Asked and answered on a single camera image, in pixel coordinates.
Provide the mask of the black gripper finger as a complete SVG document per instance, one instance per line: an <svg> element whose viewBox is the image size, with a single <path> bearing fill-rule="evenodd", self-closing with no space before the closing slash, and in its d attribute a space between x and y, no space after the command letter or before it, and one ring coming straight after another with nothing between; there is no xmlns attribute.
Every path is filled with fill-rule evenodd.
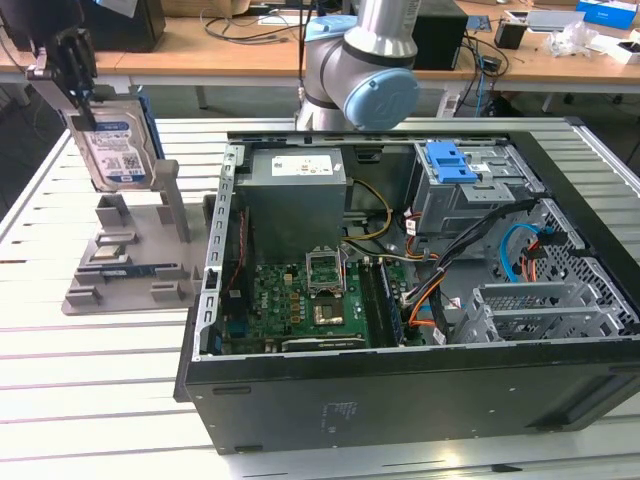
<svg viewBox="0 0 640 480"><path fill-rule="evenodd" d="M97 121L91 110L91 93L80 92L78 96L78 114L73 117L73 126L77 131L88 132L97 129Z"/></svg>

